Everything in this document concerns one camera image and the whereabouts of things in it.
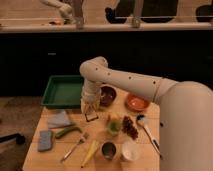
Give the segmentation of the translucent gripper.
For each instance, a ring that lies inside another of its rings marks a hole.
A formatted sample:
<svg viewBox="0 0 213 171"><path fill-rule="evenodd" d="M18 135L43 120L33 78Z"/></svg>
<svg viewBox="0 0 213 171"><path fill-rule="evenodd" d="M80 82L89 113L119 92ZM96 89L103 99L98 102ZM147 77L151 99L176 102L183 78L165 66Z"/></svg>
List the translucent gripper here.
<svg viewBox="0 0 213 171"><path fill-rule="evenodd" d="M81 112L91 114L99 109L101 88L99 83L85 81L81 92Z"/></svg>

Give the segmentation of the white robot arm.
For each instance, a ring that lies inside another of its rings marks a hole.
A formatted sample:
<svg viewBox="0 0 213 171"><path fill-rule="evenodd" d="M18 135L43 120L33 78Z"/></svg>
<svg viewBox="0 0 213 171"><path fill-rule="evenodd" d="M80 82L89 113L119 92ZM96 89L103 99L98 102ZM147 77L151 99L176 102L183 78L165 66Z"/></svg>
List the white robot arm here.
<svg viewBox="0 0 213 171"><path fill-rule="evenodd" d="M81 104L97 105L100 85L144 98L160 110L160 171L213 171L213 90L194 81L112 70L103 57L80 65Z"/></svg>

